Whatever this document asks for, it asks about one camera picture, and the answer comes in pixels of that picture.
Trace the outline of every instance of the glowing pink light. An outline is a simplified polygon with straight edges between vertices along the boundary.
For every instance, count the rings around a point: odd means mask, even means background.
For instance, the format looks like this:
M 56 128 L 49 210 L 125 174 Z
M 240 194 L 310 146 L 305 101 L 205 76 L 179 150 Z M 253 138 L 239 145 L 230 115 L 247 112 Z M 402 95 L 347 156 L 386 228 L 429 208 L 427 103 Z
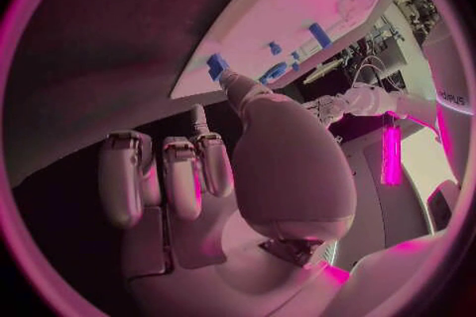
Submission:
M 383 185 L 401 184 L 401 132 L 399 127 L 384 127 L 382 137 L 382 175 Z

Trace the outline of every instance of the blue object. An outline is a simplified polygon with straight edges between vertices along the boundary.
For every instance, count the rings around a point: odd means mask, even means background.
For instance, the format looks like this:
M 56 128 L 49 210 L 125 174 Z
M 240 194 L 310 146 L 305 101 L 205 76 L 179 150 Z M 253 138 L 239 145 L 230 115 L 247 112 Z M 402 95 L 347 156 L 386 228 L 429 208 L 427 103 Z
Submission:
M 283 75 L 286 72 L 286 68 L 287 68 L 286 62 L 280 62 L 274 65 L 266 73 L 264 73 L 259 79 L 259 81 L 262 84 L 266 85 L 270 79 L 276 79 L 276 78 L 279 78 L 281 75 Z
M 213 54 L 208 61 L 206 61 L 206 64 L 209 65 L 209 75 L 214 82 L 220 79 L 221 73 L 223 73 L 225 69 L 229 68 L 229 65 L 219 54 Z
M 329 45 L 332 45 L 331 39 L 316 22 L 309 26 L 309 31 L 313 34 L 314 38 L 323 49 Z
M 275 42 L 270 42 L 269 45 L 270 45 L 272 55 L 278 55 L 279 53 L 282 52 L 281 47 Z

